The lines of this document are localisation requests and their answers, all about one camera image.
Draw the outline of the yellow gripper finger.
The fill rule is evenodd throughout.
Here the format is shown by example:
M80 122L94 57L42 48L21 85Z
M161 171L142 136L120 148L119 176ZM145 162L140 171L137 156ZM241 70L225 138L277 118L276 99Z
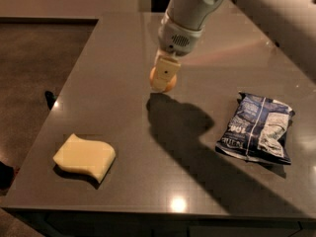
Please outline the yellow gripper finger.
M177 76L181 68L181 63L174 53L167 53L158 49L155 57L156 68L154 74L154 87L159 90L164 90L168 82L174 76Z

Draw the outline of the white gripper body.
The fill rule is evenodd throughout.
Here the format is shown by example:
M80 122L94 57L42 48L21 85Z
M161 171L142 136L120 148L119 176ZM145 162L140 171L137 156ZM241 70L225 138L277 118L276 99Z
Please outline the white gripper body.
M196 46L203 30L201 15L166 12L158 30L159 49L165 53L185 56Z

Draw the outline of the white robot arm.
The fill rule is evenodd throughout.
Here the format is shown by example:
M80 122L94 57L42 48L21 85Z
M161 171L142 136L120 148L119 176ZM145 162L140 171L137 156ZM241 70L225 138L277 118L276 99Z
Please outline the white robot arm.
M170 0L158 30L158 50L150 72L156 92L176 84L181 63L219 12L239 13L254 24L311 80L316 77L315 0Z

